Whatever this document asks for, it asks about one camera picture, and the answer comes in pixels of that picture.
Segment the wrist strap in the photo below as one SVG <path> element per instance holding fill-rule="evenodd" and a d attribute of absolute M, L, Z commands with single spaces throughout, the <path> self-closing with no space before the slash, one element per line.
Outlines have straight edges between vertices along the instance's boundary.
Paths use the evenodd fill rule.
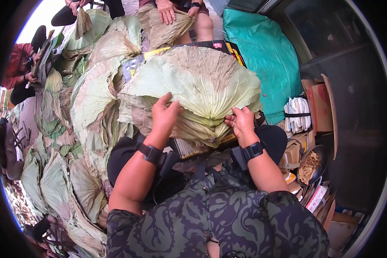
<path fill-rule="evenodd" d="M 162 156 L 162 151 L 155 148 L 154 146 L 146 146 L 145 144 L 138 142 L 135 146 L 137 151 L 140 151 L 144 154 L 144 160 L 149 161 L 155 166 L 158 165 L 159 159 Z"/>
<path fill-rule="evenodd" d="M 201 4 L 198 3 L 198 2 L 193 2 L 193 3 L 191 4 L 191 8 L 192 8 L 192 7 L 201 7 Z"/>
<path fill-rule="evenodd" d="M 243 148 L 246 161 L 248 162 L 250 159 L 261 155 L 264 152 L 263 151 L 264 148 L 265 148 L 265 143 L 263 141 L 256 142 L 246 148 Z"/>

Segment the stack of paper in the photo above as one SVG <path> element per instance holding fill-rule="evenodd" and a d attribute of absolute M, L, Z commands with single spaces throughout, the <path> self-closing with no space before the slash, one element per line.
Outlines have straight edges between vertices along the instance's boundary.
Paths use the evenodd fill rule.
<path fill-rule="evenodd" d="M 308 101 L 301 97 L 289 99 L 289 102 L 284 106 L 286 114 L 302 114 L 310 113 Z M 292 131 L 294 134 L 306 131 L 311 126 L 311 116 L 302 117 L 285 117 L 285 130 Z"/>

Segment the teal tarp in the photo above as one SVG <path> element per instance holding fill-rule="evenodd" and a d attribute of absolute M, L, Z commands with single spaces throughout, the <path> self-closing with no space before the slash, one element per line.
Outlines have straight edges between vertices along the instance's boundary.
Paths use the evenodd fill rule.
<path fill-rule="evenodd" d="M 260 100 L 268 124 L 281 121 L 289 97 L 301 93 L 293 45 L 278 23 L 259 14 L 225 9 L 224 30 L 227 40 L 238 45 L 248 69 L 261 80 Z"/>

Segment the camouflage shirt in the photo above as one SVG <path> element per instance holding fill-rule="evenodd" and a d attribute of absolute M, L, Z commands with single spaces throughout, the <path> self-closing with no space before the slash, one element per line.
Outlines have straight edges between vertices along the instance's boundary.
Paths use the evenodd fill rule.
<path fill-rule="evenodd" d="M 321 224 L 289 192 L 259 191 L 249 173 L 224 164 L 220 177 L 191 178 L 175 196 L 143 216 L 112 210 L 107 220 L 108 258 L 327 257 Z"/>

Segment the sky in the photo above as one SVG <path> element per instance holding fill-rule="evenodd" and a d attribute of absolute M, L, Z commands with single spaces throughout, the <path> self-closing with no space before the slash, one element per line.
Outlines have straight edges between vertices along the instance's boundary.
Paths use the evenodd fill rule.
<path fill-rule="evenodd" d="M 26 22 L 21 33 L 19 34 L 16 43 L 30 43 L 37 28 L 41 25 L 46 26 L 46 33 L 55 30 L 53 35 L 57 35 L 63 26 L 53 27 L 51 24 L 53 16 L 65 6 L 64 0 L 43 0 Z"/>

